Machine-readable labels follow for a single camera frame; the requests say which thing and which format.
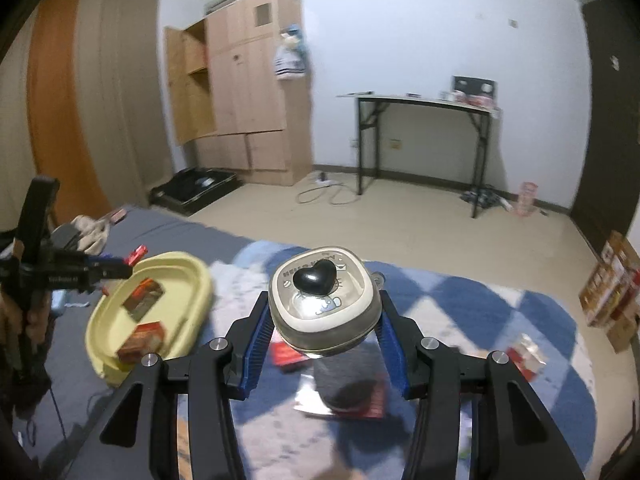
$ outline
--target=baseboard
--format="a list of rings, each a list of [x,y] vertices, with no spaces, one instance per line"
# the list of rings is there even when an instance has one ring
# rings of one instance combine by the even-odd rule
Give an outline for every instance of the baseboard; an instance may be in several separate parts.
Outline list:
[[[327,171],[330,173],[357,173],[358,168],[354,168],[353,166],[331,166],[328,164],[314,164],[314,170]],[[374,176],[374,170],[365,168],[362,174],[364,176]],[[405,173],[403,171],[380,170],[380,178],[385,178],[387,180],[397,180],[399,182],[411,182],[412,184],[425,184],[426,186],[453,191],[466,191],[470,187],[470,184],[467,184],[466,182],[457,182],[455,180],[435,178],[434,176],[418,175],[415,173]],[[515,193],[510,193],[501,189],[495,189],[494,191],[501,197],[506,198],[507,200],[511,200],[512,202],[515,202],[518,199],[518,195]],[[556,213],[562,213],[565,215],[568,215],[569,211],[571,211],[567,207],[561,206],[559,204],[554,204],[552,202],[546,202],[544,200],[536,200],[535,205],[540,209],[554,211]]]

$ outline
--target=heart-shaped button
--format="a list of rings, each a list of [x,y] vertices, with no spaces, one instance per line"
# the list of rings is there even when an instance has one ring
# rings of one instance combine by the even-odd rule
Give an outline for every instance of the heart-shaped button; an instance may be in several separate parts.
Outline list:
[[[303,267],[293,274],[297,290],[312,296],[327,296],[335,283],[335,265],[331,260],[318,260],[313,267]]]

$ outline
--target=yellow basin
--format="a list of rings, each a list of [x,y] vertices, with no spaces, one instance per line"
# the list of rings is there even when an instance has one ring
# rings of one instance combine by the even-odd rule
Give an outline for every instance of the yellow basin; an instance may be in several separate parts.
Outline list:
[[[211,305],[213,285],[203,261],[187,253],[171,252],[138,263],[128,280],[100,299],[84,334],[84,345],[95,372],[114,386],[133,368],[116,357],[118,348],[137,325],[122,303],[145,278],[156,280],[164,289],[164,294],[140,320],[140,323],[162,323],[164,344],[158,353],[163,359],[189,352]]]

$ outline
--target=blue and white blanket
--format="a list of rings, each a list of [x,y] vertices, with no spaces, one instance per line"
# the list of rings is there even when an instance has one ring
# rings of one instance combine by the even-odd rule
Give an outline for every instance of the blue and white blanket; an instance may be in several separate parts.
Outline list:
[[[216,302],[202,338],[225,335],[246,316],[268,276],[304,248],[258,241],[231,264],[210,266]],[[596,431],[591,361],[574,320],[550,297],[486,285],[428,270],[367,262],[382,272],[396,309],[464,353],[506,349],[521,333],[540,346],[546,367],[532,386],[553,416],[580,466],[587,469]],[[323,420],[293,409],[300,373],[283,374],[268,357],[258,387],[232,409],[247,475],[256,479],[400,478],[415,422],[415,406],[392,388],[382,420]],[[179,413],[186,416],[185,406]],[[458,463],[458,478],[468,477]]]

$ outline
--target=beige floor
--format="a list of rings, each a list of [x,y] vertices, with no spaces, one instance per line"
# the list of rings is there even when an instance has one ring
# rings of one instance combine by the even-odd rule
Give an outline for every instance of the beige floor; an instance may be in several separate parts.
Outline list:
[[[352,175],[330,177],[354,187]],[[472,220],[470,205],[455,193],[385,180],[373,182],[349,205],[330,205],[328,191],[313,203],[296,203],[297,193],[311,187],[309,180],[294,187],[249,184],[191,219],[257,240],[306,247],[338,245],[367,260],[466,276],[556,298],[577,321],[593,361],[598,428],[588,478],[597,478],[630,429],[638,384],[631,352],[615,355],[606,336],[584,323],[577,295],[596,259],[567,216],[536,213],[523,219],[493,208]],[[336,200],[352,197],[345,191]]]

